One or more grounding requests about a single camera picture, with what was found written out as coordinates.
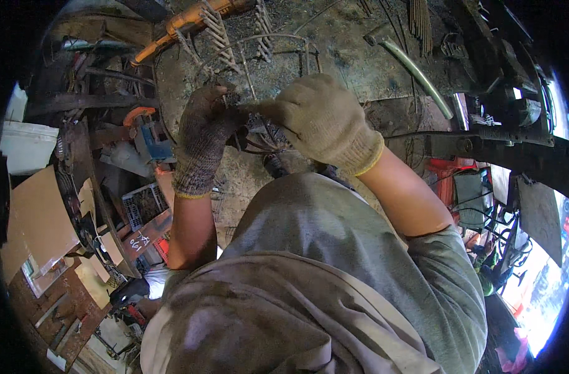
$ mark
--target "bundle of rods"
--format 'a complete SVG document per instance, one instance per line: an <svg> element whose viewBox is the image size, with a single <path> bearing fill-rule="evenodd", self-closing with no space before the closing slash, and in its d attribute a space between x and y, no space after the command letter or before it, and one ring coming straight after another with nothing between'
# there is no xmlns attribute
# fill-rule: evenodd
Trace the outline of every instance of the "bundle of rods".
<svg viewBox="0 0 569 374"><path fill-rule="evenodd" d="M409 0L409 30L422 45L422 56L432 52L432 25L427 0Z"/></svg>

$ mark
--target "bolt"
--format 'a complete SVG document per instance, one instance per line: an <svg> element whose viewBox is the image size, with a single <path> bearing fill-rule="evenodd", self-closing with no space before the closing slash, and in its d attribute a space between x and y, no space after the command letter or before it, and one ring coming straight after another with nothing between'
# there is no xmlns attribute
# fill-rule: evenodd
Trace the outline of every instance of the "bolt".
<svg viewBox="0 0 569 374"><path fill-rule="evenodd" d="M457 148L460 151L469 153L472 149L474 149L474 145L472 144L471 140L469 140L469 138L463 138L457 141Z"/></svg>

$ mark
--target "white container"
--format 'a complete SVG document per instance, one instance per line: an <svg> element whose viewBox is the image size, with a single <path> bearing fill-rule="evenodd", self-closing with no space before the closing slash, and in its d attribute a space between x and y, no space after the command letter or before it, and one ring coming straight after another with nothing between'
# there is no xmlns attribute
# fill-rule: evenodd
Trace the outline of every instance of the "white container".
<svg viewBox="0 0 569 374"><path fill-rule="evenodd" d="M0 151L11 175L32 175L48 166L58 129L35 123L5 121Z"/></svg>

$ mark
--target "welded metal frame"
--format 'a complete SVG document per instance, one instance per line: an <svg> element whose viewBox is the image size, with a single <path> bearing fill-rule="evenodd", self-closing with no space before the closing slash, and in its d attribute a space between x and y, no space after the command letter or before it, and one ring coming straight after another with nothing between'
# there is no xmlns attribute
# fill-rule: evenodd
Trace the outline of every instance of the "welded metal frame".
<svg viewBox="0 0 569 374"><path fill-rule="evenodd" d="M250 40L255 40L255 39L263 39L263 38L275 38L275 37L281 37L281 38L292 38L292 39L297 39L297 40L301 40L304 42L304 48L303 48L303 52L305 55L305 74L309 75L310 73L310 46L313 47L314 49L314 56L316 57L316 66L318 67L318 73L322 72L322 65L320 65L320 59L319 59L319 54L320 51L318 50L318 47L316 47L316 45L312 42L310 42L307 38L304 38L302 36L299 35L293 35L293 34L259 34L259 35L253 35L253 36L248 36L247 38L242 38L239 39L227 46L224 46L224 48L221 48L219 50L217 50L216 52L214 52L214 54L210 57L208 57L198 68L197 71L195 72L195 75L193 77L195 86L197 88L200 88L203 85L203 82L200 82L199 80L199 74L201 73L201 71L204 69L204 67L211 63L214 59L218 58L222 52L224 52L227 49L230 49L234 46L237 46L239 48L239 54L241 54L241 60L243 62L243 69L245 72L245 77L247 79L247 83L249 85L249 89L251 91L251 96L253 97L254 100L257 100L258 97L255 93L255 89L253 88L253 80L251 79L251 75L249 73L249 68L247 67L247 59L245 58L245 48L244 48L244 44L245 41L250 41Z"/></svg>

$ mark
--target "hand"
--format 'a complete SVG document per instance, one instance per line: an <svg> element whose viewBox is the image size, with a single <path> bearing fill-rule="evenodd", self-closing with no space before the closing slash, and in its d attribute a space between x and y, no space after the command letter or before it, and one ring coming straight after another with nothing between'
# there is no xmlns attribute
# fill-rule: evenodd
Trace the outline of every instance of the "hand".
<svg viewBox="0 0 569 374"><path fill-rule="evenodd" d="M212 190L227 139L244 124L236 109L226 109L229 87L211 85L191 94L179 123L173 176L176 196L201 198Z"/></svg>
<svg viewBox="0 0 569 374"><path fill-rule="evenodd" d="M488 243L486 243L486 245L484 246L484 251L486 253L486 257L490 256L490 254L494 251L495 241L496 241L496 239L493 238L492 240L488 241Z"/></svg>
<svg viewBox="0 0 569 374"><path fill-rule="evenodd" d="M353 175L370 170L385 147L382 135L366 124L354 95L330 75L297 78L274 100L261 102L257 110L282 127L305 157Z"/></svg>

